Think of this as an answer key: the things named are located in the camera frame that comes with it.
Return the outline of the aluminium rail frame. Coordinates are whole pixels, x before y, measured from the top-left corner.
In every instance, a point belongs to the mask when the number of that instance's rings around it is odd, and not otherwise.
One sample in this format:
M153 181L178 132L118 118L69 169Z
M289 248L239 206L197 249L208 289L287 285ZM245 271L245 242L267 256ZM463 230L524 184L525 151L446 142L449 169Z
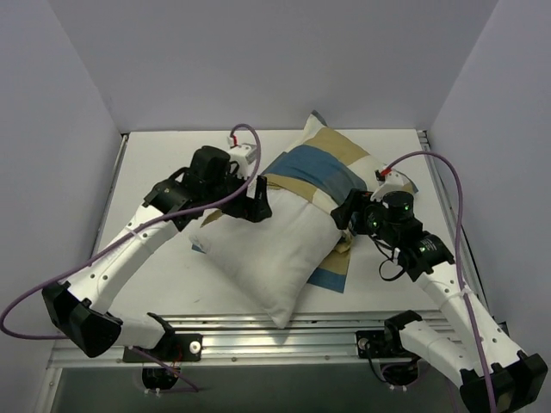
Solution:
M425 133L415 129L339 130L385 162L404 153L428 148ZM195 148L224 144L222 131L136 132L125 138L117 161L113 191L104 213L103 247L115 235L122 218L135 209L140 191L159 181L185 161ZM453 236L450 211L430 159L410 158L402 170L421 188L415 213L429 231L443 231L440 237L451 248ZM404 275L394 284L379 280L376 274L380 256L368 238L355 241L349 275L343 294L307 284L297 300L296 311L286 329L279 330L221 272L199 252L191 250L186 232L166 244L142 267L115 301L115 311L129 315L152 310L170 322L176 333L203 335L201 360L183 362L190 367L221 366L305 366L358 364L355 333L358 330L384 330L383 318L403 310L414 310L437 333L454 344L461 341L428 295ZM96 358L89 358L76 345L57 341L50 368L75 373L77 370L115 367L156 367L150 362L123 361L124 348L115 346Z

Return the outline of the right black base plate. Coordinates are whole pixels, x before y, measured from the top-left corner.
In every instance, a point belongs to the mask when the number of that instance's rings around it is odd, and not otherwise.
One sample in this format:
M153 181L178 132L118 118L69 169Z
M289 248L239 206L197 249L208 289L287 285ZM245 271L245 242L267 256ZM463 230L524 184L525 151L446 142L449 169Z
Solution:
M412 354L395 348L385 336L384 330L358 330L355 333L356 352L360 359L411 358Z

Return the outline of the white pillow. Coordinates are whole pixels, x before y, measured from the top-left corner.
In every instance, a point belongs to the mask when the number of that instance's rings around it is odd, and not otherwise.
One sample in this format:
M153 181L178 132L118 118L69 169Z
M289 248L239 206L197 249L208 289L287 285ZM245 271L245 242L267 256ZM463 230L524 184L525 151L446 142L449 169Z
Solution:
M189 240L282 329L308 282L344 292L350 242L328 213L300 196L269 190L268 201L268 219L251 223L216 211Z

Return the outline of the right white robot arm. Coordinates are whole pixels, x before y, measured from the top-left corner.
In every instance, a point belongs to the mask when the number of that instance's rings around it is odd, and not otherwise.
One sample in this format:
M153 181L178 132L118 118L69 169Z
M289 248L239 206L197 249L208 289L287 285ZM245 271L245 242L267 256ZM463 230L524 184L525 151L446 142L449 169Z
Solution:
M386 320L383 347L427 361L457 387L470 412L515 412L532 404L547 364L538 354L526 354L460 280L451 251L415 218L413 201L404 191L375 200L368 191L352 189L331 212L337 228L390 248L402 273L428 295L461 341L454 344L415 311L404 311Z

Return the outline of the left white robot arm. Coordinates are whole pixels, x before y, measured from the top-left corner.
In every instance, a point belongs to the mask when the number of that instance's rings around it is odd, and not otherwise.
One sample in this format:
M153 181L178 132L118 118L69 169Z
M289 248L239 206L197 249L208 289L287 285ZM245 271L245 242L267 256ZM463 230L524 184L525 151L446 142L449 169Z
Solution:
M254 196L247 194L259 160L260 149L254 144L235 144L227 151L209 145L196 150L188 167L152 187L101 258L42 289L53 324L90 358L121 345L141 348L155 361L167 359L177 346L176 332L167 321L152 312L116 316L110 307L149 257L204 210L218 208L252 223L270 218L266 178L258 176Z

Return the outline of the checked blue beige pillowcase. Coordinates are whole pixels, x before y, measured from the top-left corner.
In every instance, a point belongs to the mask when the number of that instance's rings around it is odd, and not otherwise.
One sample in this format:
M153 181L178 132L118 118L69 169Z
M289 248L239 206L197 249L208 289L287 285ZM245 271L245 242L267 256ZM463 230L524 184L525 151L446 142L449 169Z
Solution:
M378 187L375 172L382 168L373 155L311 113L302 138L275 159L263 176L269 190L287 190L330 215L351 189L374 192ZM409 181L404 191L416 194L418 188ZM351 246L351 229L340 231Z

